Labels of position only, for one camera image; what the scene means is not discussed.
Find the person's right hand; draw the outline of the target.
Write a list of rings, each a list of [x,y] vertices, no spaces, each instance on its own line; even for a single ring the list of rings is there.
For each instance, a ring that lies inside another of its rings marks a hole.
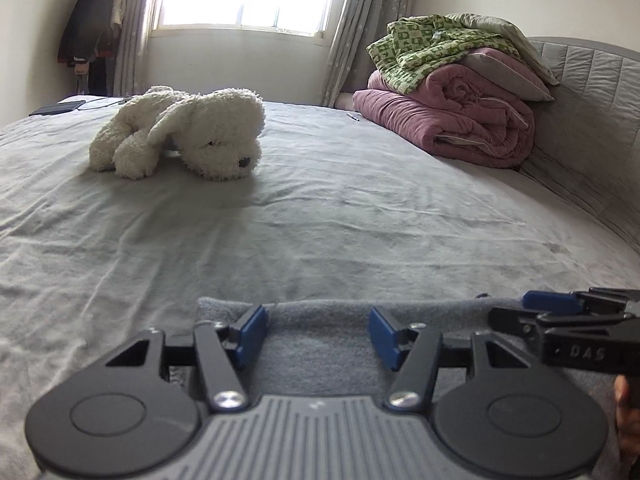
[[[631,390],[627,378],[618,375],[614,380],[615,423],[620,461],[631,466],[639,458],[639,410],[630,405]]]

